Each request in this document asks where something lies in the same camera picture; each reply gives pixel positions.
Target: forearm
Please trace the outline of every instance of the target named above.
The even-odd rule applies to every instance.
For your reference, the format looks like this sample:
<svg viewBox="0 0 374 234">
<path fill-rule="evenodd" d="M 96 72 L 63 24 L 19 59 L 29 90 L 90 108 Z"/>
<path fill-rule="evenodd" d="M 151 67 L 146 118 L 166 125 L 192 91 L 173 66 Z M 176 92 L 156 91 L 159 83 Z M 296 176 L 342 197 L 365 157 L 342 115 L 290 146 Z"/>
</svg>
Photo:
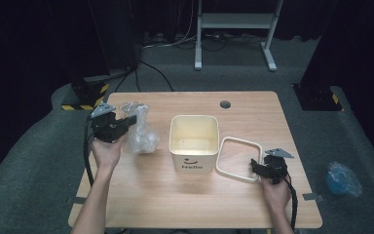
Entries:
<svg viewBox="0 0 374 234">
<path fill-rule="evenodd" d="M 109 183 L 112 172 L 98 170 L 93 187 L 71 233 L 104 233 Z"/>
<path fill-rule="evenodd" d="M 290 223 L 287 219 L 285 211 L 275 211 L 270 209 L 270 214 L 272 216 L 272 223 L 275 227 L 275 233 L 277 234 L 288 234 L 292 233 L 293 230 L 290 227 Z"/>
</svg>

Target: cream-colored box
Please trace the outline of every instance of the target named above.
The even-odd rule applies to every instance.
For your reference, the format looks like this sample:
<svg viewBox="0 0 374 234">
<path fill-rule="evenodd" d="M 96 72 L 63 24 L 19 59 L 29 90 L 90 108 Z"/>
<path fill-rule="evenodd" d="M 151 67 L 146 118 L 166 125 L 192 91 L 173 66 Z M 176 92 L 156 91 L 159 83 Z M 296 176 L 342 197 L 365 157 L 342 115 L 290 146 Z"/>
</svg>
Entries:
<svg viewBox="0 0 374 234">
<path fill-rule="evenodd" d="M 218 122 L 208 115 L 177 115 L 171 120 L 169 151 L 180 173 L 212 172 L 219 151 Z"/>
</svg>

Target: smiley face logo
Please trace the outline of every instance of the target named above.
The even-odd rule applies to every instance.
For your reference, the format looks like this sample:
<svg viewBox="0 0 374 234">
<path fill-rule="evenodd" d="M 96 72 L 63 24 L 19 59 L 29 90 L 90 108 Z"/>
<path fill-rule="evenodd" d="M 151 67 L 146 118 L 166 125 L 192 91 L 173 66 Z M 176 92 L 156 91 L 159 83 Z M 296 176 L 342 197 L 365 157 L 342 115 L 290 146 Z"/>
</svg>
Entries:
<svg viewBox="0 0 374 234">
<path fill-rule="evenodd" d="M 188 158 L 185 158 L 184 159 L 184 164 L 197 164 L 197 163 L 199 163 L 198 161 L 196 161 L 196 162 L 189 162 L 190 161 L 190 159 L 188 159 Z"/>
</svg>

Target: clear plastic wrap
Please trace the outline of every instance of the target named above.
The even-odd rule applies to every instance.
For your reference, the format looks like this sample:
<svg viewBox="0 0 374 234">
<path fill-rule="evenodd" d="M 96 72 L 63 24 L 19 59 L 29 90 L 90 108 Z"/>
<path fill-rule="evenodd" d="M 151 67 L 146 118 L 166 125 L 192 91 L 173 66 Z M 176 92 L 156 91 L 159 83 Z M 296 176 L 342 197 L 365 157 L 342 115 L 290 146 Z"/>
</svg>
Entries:
<svg viewBox="0 0 374 234">
<path fill-rule="evenodd" d="M 350 194 L 356 197 L 362 194 L 362 186 L 357 180 L 355 173 L 338 162 L 329 164 L 326 183 L 333 194 Z"/>
<path fill-rule="evenodd" d="M 120 106 L 124 116 L 136 115 L 136 124 L 131 126 L 128 132 L 123 150 L 131 153 L 152 153 L 160 144 L 160 136 L 147 123 L 149 106 L 137 101 L 126 102 Z"/>
</svg>

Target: table top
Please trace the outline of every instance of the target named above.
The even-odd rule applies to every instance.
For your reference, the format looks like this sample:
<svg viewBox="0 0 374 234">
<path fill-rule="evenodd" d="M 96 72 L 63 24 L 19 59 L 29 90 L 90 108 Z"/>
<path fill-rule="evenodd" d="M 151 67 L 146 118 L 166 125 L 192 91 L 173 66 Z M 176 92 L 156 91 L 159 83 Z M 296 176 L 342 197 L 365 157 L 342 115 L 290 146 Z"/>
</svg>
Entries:
<svg viewBox="0 0 374 234">
<path fill-rule="evenodd" d="M 222 100 L 228 100 L 231 107 L 220 107 Z M 176 115 L 214 116 L 219 125 L 220 140 L 237 137 L 257 142 L 264 150 L 282 148 L 292 154 L 294 159 L 286 159 L 286 164 L 299 202 L 296 227 L 321 227 L 316 201 L 303 198 L 303 194 L 312 193 L 312 190 L 275 93 L 116 93 L 109 97 L 108 103 L 118 109 L 122 103 L 131 101 L 150 107 L 147 122 L 158 132 L 161 142 L 153 153 L 133 155 L 123 152 L 111 179 L 107 227 L 273 227 L 261 183 L 234 180 L 215 170 L 209 174 L 175 171 L 168 141 L 171 119 Z M 90 160 L 95 174 L 93 155 Z M 243 165 L 245 171 L 248 167 L 249 164 Z M 89 191 L 90 184 L 84 172 L 77 197 L 85 198 Z M 71 226 L 81 208 L 82 204 L 73 205 L 68 220 Z M 291 202 L 286 212 L 290 219 Z"/>
</svg>

